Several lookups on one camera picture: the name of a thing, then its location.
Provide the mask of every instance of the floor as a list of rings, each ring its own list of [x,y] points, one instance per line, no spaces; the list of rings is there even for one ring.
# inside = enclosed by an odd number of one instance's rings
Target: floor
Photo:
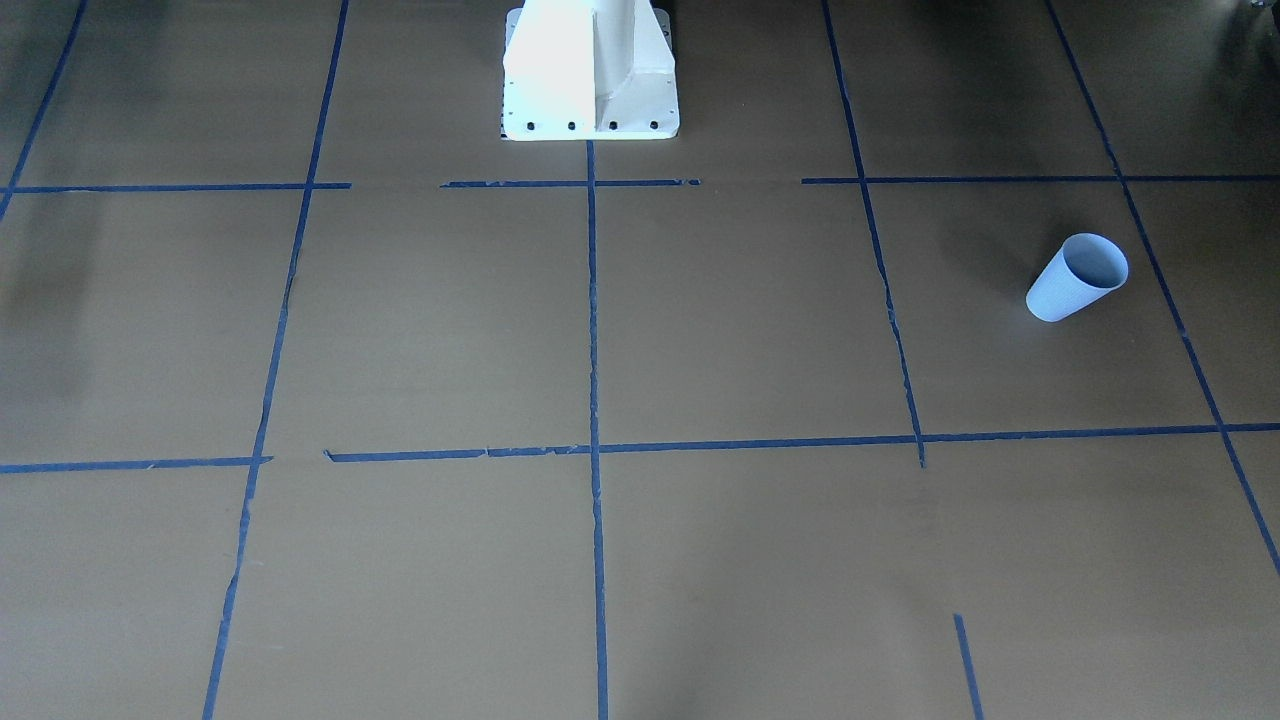
[[[1270,14],[513,4],[0,4],[5,717],[1280,716]]]

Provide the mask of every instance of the blue tape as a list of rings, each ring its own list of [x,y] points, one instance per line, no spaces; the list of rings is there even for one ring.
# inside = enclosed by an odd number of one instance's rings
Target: blue tape
[[[467,460],[472,457],[538,457],[545,455],[588,455],[588,445],[556,445],[534,447],[474,447],[463,450],[410,450],[402,452],[330,452],[332,462],[403,462],[412,460]]]
[[[0,475],[35,473],[91,473],[95,470],[172,470],[178,468],[248,468],[270,462],[259,457],[163,457],[156,460],[97,460],[84,462],[31,462],[0,465]]]
[[[1272,433],[1280,430],[1280,423],[1229,423],[1226,429],[1231,433]]]
[[[586,187],[586,181],[452,181],[440,186],[444,190],[475,190],[504,187]]]
[[[845,82],[845,69],[840,61],[840,47],[836,44],[836,26],[831,19],[831,4],[822,0],[822,15],[827,23],[827,41],[831,44],[831,61],[836,68],[836,81],[840,86],[840,100],[845,108],[845,123],[849,126],[849,143],[854,150],[854,165],[860,178],[859,190],[863,195],[863,208],[867,211],[867,227],[872,233],[872,250],[876,252],[876,269],[879,270],[881,282],[884,284],[884,310],[888,314],[888,325],[893,331],[893,342],[897,345],[897,360],[902,369],[902,389],[906,393],[906,409],[911,415],[911,430],[915,433],[915,451],[920,459],[920,468],[927,465],[924,454],[924,441],[920,438],[920,415],[915,407],[915,392],[911,389],[911,373],[906,366],[906,348],[902,346],[902,332],[897,327],[897,311],[893,309],[893,291],[888,283],[888,270],[884,266],[884,252],[881,249],[879,228],[876,224],[876,209],[872,208],[872,191],[867,184],[867,168],[863,167],[863,151],[858,142],[858,127],[854,124],[854,108],[849,99],[849,86]]]
[[[54,195],[61,192],[244,192],[268,190],[351,190],[349,182],[251,182],[221,184],[65,184],[14,188],[15,195]]]
[[[685,184],[682,179],[652,179],[652,181],[595,181],[595,187],[678,187]],[[701,184],[692,181],[689,184]]]
[[[828,438],[780,438],[780,439],[712,439],[690,442],[631,442],[600,446],[600,452],[671,452],[691,450],[765,450],[776,447],[850,447],[859,445],[914,445],[911,436],[867,436],[867,437],[828,437]]]
[[[1280,423],[1253,423],[1247,425],[1228,425],[1233,432],[1274,432],[1280,430]],[[1211,434],[1217,425],[1151,425],[1137,428],[1080,428],[1060,430],[997,430],[983,433],[928,433],[919,439],[925,443],[951,442],[1000,442],[1023,439],[1070,439],[1101,437],[1151,437]],[[622,442],[599,443],[602,455],[626,455],[641,452],[684,452],[699,450],[768,450],[786,447],[854,447],[868,445],[914,445],[914,434],[891,436],[847,436],[814,438],[762,438],[762,439],[708,439],[672,442]],[[590,445],[556,445],[529,447],[477,447],[461,450],[412,450],[397,452],[330,452],[325,457],[333,462],[398,462],[413,460],[458,460],[474,457],[536,457],[545,455],[588,455]]]
[[[590,304],[589,336],[591,343],[591,516],[595,521],[593,555],[595,559],[595,682],[599,720],[609,720],[609,653],[604,614],[604,509],[600,503],[600,364],[599,364],[599,288],[596,274],[595,224],[595,142],[586,142],[586,264],[588,301]]]
[[[1280,182],[1280,176],[1125,176],[1128,182]]]
[[[88,0],[81,0],[76,8],[72,28],[67,32],[67,42],[63,44],[63,53],[58,56],[58,64],[54,65],[54,74],[49,78],[49,86],[45,87],[45,96],[40,99],[40,108],[31,122],[31,129],[27,131],[27,140],[22,143],[22,152],[18,154],[18,163],[13,167],[13,174],[9,176],[9,184],[5,187],[4,197],[0,199],[0,220],[9,211],[9,202],[13,201],[14,188],[18,187],[18,179],[22,178],[22,172],[27,168],[27,160],[31,158],[31,149],[36,145],[40,126],[45,122],[45,114],[49,113],[49,104],[52,102],[54,91],[58,90],[58,81],[61,79],[63,73],[67,70],[67,59],[70,58],[76,38],[79,37],[81,22],[84,19],[86,8],[88,8]]]
[[[1115,176],[922,176],[867,178],[870,184],[982,184],[1116,182]]]
[[[1155,425],[1146,428],[1083,428],[1066,430],[1009,430],[991,433],[932,433],[925,442],[989,442],[1018,439],[1066,439],[1093,437],[1149,437],[1216,433],[1217,425]]]
[[[969,684],[969,702],[973,703],[973,720],[983,720],[982,696],[978,693],[978,675],[973,670],[973,655],[969,652],[969,633],[964,629],[964,618],[956,612],[956,639],[960,642],[960,660],[964,662],[964,678]]]
[[[311,163],[307,168],[307,182],[302,191],[302,206],[298,210],[298,225],[293,234],[293,251],[289,255],[289,270],[284,281],[284,296],[280,300],[280,314],[275,327],[275,341],[271,347],[271,364],[266,373],[266,387],[262,392],[262,418],[259,421],[257,434],[253,439],[253,457],[261,457],[266,446],[266,428],[271,419],[271,404],[275,395],[275,382],[280,370],[280,354],[284,348],[284,333],[289,320],[289,296],[293,292],[293,278],[298,272],[298,255],[302,252],[302,238],[306,234],[307,214],[311,211],[311,193],[315,190],[316,170],[320,165],[320,149],[324,145],[324,129],[329,118],[329,105],[333,100],[333,85],[338,76],[338,59],[342,55],[342,38],[347,28],[347,10],[351,0],[342,0],[342,9],[338,13],[338,29],[334,33],[333,53],[329,58],[329,74],[325,78],[324,99],[320,101],[320,118],[316,120],[315,140],[311,145]],[[223,661],[227,656],[227,642],[230,635],[232,615],[236,610],[236,592],[239,588],[241,570],[244,566],[244,546],[248,542],[250,506],[257,492],[257,477],[260,465],[250,466],[248,479],[244,483],[244,502],[241,505],[239,537],[236,546],[236,569],[232,573],[230,583],[227,585],[227,596],[223,600],[223,618],[218,625],[218,642],[214,647],[214,661],[209,671],[209,688],[205,692],[205,706],[202,720],[212,720],[214,707],[218,702],[218,685],[221,682]]]
[[[1280,182],[1280,176],[1125,176],[1128,182]],[[800,184],[858,184],[858,178],[800,178]],[[868,184],[980,184],[1120,182],[1116,176],[883,176]]]
[[[617,181],[451,181],[440,187],[443,190],[497,190],[511,187],[677,187],[685,184],[682,179],[617,179]],[[689,184],[701,184],[699,179],[687,181]]]
[[[1142,213],[1138,211],[1138,204],[1134,201],[1133,192],[1129,190],[1128,178],[1125,178],[1124,170],[1120,169],[1120,159],[1116,156],[1115,149],[1111,145],[1111,137],[1107,133],[1107,128],[1102,124],[1102,115],[1098,113],[1097,104],[1093,102],[1093,95],[1089,92],[1089,87],[1084,82],[1084,73],[1080,70],[1080,64],[1075,59],[1071,44],[1066,38],[1066,31],[1062,29],[1062,22],[1059,19],[1057,10],[1053,8],[1053,0],[1044,0],[1044,6],[1053,23],[1053,29],[1057,31],[1057,37],[1062,44],[1062,51],[1066,54],[1066,59],[1071,65],[1071,72],[1075,74],[1075,82],[1080,87],[1084,102],[1089,108],[1089,115],[1093,117],[1093,123],[1097,126],[1098,136],[1102,138],[1102,146],[1106,149],[1107,158],[1111,160],[1111,168],[1115,170],[1116,178],[1120,179],[1120,188],[1124,191],[1125,202],[1129,205],[1129,213],[1133,215],[1133,222],[1138,228],[1138,237],[1142,238],[1143,250],[1146,250],[1147,259],[1151,261],[1151,269],[1156,274],[1156,281],[1160,283],[1160,291],[1165,296],[1165,304],[1169,306],[1169,314],[1174,319],[1178,333],[1183,340],[1183,347],[1187,350],[1187,357],[1190,360],[1192,369],[1196,372],[1196,379],[1199,382],[1201,391],[1204,393],[1204,401],[1208,404],[1210,413],[1213,415],[1213,423],[1222,438],[1222,445],[1226,447],[1226,455],[1231,460],[1231,468],[1235,470],[1235,478],[1240,483],[1242,492],[1244,492],[1244,498],[1248,502],[1249,511],[1253,514],[1253,521],[1257,524],[1258,533],[1262,536],[1262,542],[1267,548],[1267,553],[1271,556],[1271,565],[1275,568],[1276,574],[1280,575],[1280,551],[1276,550],[1275,538],[1272,538],[1271,529],[1267,527],[1266,518],[1262,515],[1262,509],[1258,506],[1257,498],[1253,495],[1253,487],[1249,484],[1249,479],[1244,473],[1244,466],[1240,465],[1240,460],[1235,454],[1235,446],[1231,443],[1231,434],[1228,430],[1226,423],[1222,420],[1222,414],[1219,410],[1217,401],[1213,398],[1213,391],[1208,386],[1208,378],[1204,375],[1199,357],[1196,355],[1196,346],[1192,343],[1190,334],[1187,332],[1187,324],[1183,323],[1181,313],[1178,311],[1178,304],[1174,301],[1174,295],[1169,290],[1169,283],[1165,279],[1165,272],[1161,269],[1160,260],[1156,258],[1156,249],[1151,245],[1151,238],[1147,236],[1147,225],[1142,222]]]

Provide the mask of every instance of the painter's tape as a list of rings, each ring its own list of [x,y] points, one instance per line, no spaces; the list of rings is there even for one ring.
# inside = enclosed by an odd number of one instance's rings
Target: painter's tape
[[[269,462],[261,457],[164,457],[157,460],[100,460],[86,462],[29,462],[0,465],[0,475],[35,473],[92,473],[97,470],[173,470],[180,468],[248,468]]]
[[[9,184],[5,186],[4,197],[0,197],[0,220],[3,220],[5,213],[9,211],[9,204],[13,201],[14,188],[18,187],[22,172],[27,168],[27,160],[31,158],[31,149],[36,143],[36,136],[40,133],[40,126],[45,122],[45,114],[49,113],[49,105],[54,100],[54,91],[58,90],[58,82],[67,70],[67,59],[70,58],[72,47],[76,45],[76,38],[79,37],[81,23],[84,20],[84,10],[87,8],[88,0],[81,0],[79,5],[76,8],[76,17],[72,19],[70,29],[67,32],[67,42],[63,44],[63,51],[58,56],[58,64],[54,65],[54,74],[49,78],[49,85],[45,87],[45,95],[40,99],[40,108],[36,109],[36,117],[31,120],[31,128],[27,131],[27,138],[22,143],[22,151],[18,154],[18,161],[13,167],[13,174],[9,176]]]
[[[1275,432],[1280,423],[1252,423],[1229,425],[1238,432]],[[1061,430],[1004,430],[983,433],[924,433],[919,437],[925,443],[952,442],[1001,442],[1025,439],[1070,439],[1106,437],[1153,437],[1212,434],[1217,425],[1152,425],[1138,428],[1078,428]],[[890,436],[849,436],[814,438],[764,438],[764,439],[709,439],[677,442],[626,442],[599,443],[602,455],[627,455],[646,452],[687,452],[701,450],[768,450],[788,447],[858,447],[876,445],[914,445],[914,434]],[[527,447],[476,447],[462,450],[415,450],[394,452],[330,452],[325,457],[333,462],[399,462],[415,460],[465,460],[474,457],[540,457],[547,455],[588,455],[590,445],[556,445]]]
[[[1089,108],[1089,115],[1093,118],[1093,123],[1098,129],[1098,136],[1102,138],[1102,146],[1107,152],[1107,158],[1111,160],[1111,167],[1115,169],[1116,177],[1120,178],[1120,187],[1124,191],[1125,202],[1129,205],[1129,213],[1133,215],[1133,222],[1138,227],[1138,237],[1142,240],[1142,246],[1147,251],[1147,258],[1151,260],[1151,269],[1156,274],[1156,282],[1160,284],[1160,291],[1165,296],[1165,304],[1169,306],[1169,314],[1172,316],[1178,334],[1183,340],[1183,347],[1187,350],[1187,357],[1190,360],[1192,369],[1196,372],[1196,379],[1199,382],[1201,391],[1204,393],[1204,401],[1208,404],[1210,414],[1213,415],[1213,423],[1219,430],[1219,436],[1222,438],[1222,446],[1226,448],[1226,454],[1231,459],[1231,468],[1235,470],[1235,478],[1240,483],[1240,489],[1248,502],[1249,511],[1253,515],[1253,521],[1257,524],[1258,533],[1262,536],[1262,542],[1266,544],[1267,553],[1271,556],[1271,565],[1275,568],[1276,574],[1280,574],[1280,551],[1276,548],[1275,538],[1271,537],[1271,529],[1267,527],[1266,518],[1263,518],[1262,510],[1253,495],[1253,487],[1249,484],[1249,478],[1244,473],[1244,466],[1240,464],[1240,460],[1235,454],[1235,446],[1231,443],[1231,434],[1228,430],[1226,423],[1222,420],[1222,413],[1217,406],[1217,401],[1213,398],[1213,391],[1208,387],[1208,378],[1204,375],[1199,357],[1196,355],[1196,346],[1192,345],[1190,334],[1187,332],[1187,324],[1183,323],[1181,313],[1178,311],[1178,304],[1174,302],[1174,295],[1169,290],[1169,283],[1165,279],[1165,272],[1160,266],[1160,259],[1156,258],[1156,249],[1151,245],[1151,238],[1147,236],[1147,227],[1142,222],[1142,213],[1138,211],[1138,204],[1134,201],[1133,193],[1129,191],[1128,178],[1125,178],[1124,170],[1120,168],[1120,159],[1116,155],[1115,149],[1111,146],[1111,137],[1107,135],[1107,128],[1102,124],[1102,115],[1098,113],[1098,108],[1093,102],[1093,95],[1089,92],[1089,87],[1084,82],[1084,73],[1080,72],[1080,64],[1075,59],[1075,51],[1071,50],[1071,44],[1066,37],[1066,31],[1062,29],[1062,22],[1057,17],[1057,10],[1053,9],[1053,0],[1044,0],[1044,8],[1048,10],[1050,20],[1053,23],[1053,29],[1057,31],[1057,37],[1062,44],[1062,51],[1066,54],[1066,59],[1071,65],[1071,72],[1075,74],[1075,82],[1080,88],[1080,95],[1084,96],[1084,104]]]
[[[1271,433],[1280,430],[1280,423],[1234,423],[1225,428],[1230,433]]]
[[[324,129],[329,117],[329,105],[333,100],[334,79],[338,74],[338,59],[342,55],[342,40],[347,28],[347,13],[351,0],[342,0],[338,12],[338,28],[334,32],[333,53],[329,56],[329,74],[325,78],[324,97],[320,101],[320,117],[316,120],[315,140],[311,145],[311,163],[307,168],[307,182],[302,191],[302,205],[298,210],[298,225],[293,236],[293,251],[289,256],[289,270],[284,281],[284,293],[280,300],[280,314],[275,328],[275,342],[271,348],[271,363],[268,368],[266,387],[262,392],[262,416],[259,421],[257,436],[253,439],[253,456],[260,457],[266,446],[266,428],[271,418],[271,404],[275,393],[275,382],[279,377],[280,354],[284,347],[284,333],[289,319],[289,297],[293,292],[293,278],[298,270],[298,256],[302,251],[302,238],[306,233],[307,214],[311,210],[311,193],[316,186],[316,170],[320,165],[320,149],[324,145]],[[227,643],[230,638],[232,616],[236,610],[236,592],[239,588],[241,570],[244,566],[244,547],[248,542],[248,528],[252,518],[250,506],[257,492],[259,464],[250,466],[248,478],[244,483],[244,500],[241,505],[239,538],[236,544],[236,569],[232,571],[230,583],[227,585],[227,594],[223,598],[223,616],[218,625],[218,641],[214,644],[214,660],[209,670],[209,685],[205,689],[205,705],[201,712],[202,720],[214,720],[214,708],[218,703],[218,688],[221,683],[223,662],[227,657]]]
[[[278,190],[351,190],[349,182],[248,182],[211,184],[49,184],[17,187],[17,195],[56,195],[64,192],[256,192]]]
[[[969,652],[969,633],[964,628],[964,618],[956,612],[956,639],[960,642],[960,660],[964,662],[965,683],[969,685],[969,702],[973,705],[973,720],[983,720],[982,694],[978,692],[978,674],[973,669],[973,653]]]
[[[1108,183],[1119,176],[872,176],[868,184]],[[1280,176],[1124,176],[1125,182],[1280,182]],[[859,178],[800,178],[800,184],[858,184]]]
[[[701,184],[699,179],[616,179],[616,181],[449,181],[444,190],[500,190],[512,187],[678,187],[685,183]]]

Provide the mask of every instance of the floor tile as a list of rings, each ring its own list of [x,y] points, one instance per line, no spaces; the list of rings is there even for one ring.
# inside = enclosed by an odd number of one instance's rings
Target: floor tile
[[[1217,436],[932,446],[989,717],[1263,717],[1277,579]]]
[[[607,455],[611,717],[965,717],[911,447]]]
[[[0,475],[6,717],[200,716],[244,473]]]
[[[682,3],[673,23],[680,135],[596,143],[602,179],[854,174],[820,4]]]
[[[503,37],[516,6],[353,4],[321,179],[412,187],[586,179],[581,142],[502,140]]]
[[[1280,537],[1280,433],[1231,433],[1231,445],[1274,542]]]
[[[22,195],[0,242],[0,461],[247,455],[298,193]]]
[[[23,184],[306,179],[329,5],[90,3]]]
[[[0,5],[0,173],[8,179],[67,42],[76,3]]]
[[[588,442],[586,191],[312,200],[269,452]]]
[[[1212,423],[1115,183],[873,190],[924,432]],[[1129,281],[1059,323],[1025,293],[1062,241],[1110,237]]]
[[[218,717],[594,717],[585,457],[264,468]]]
[[[605,442],[910,433],[856,191],[599,192]]]
[[[1280,416],[1280,183],[1139,183],[1160,266],[1228,423]]]
[[[1280,173],[1280,38],[1270,10],[1053,5],[1125,173]]]
[[[1043,5],[835,5],[869,174],[1111,174]]]

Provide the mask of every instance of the light blue cup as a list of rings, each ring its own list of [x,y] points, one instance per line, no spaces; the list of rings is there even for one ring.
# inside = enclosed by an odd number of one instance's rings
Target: light blue cup
[[[1116,243],[1101,234],[1073,234],[1027,292],[1027,309],[1041,320],[1056,323],[1126,279],[1129,260]]]

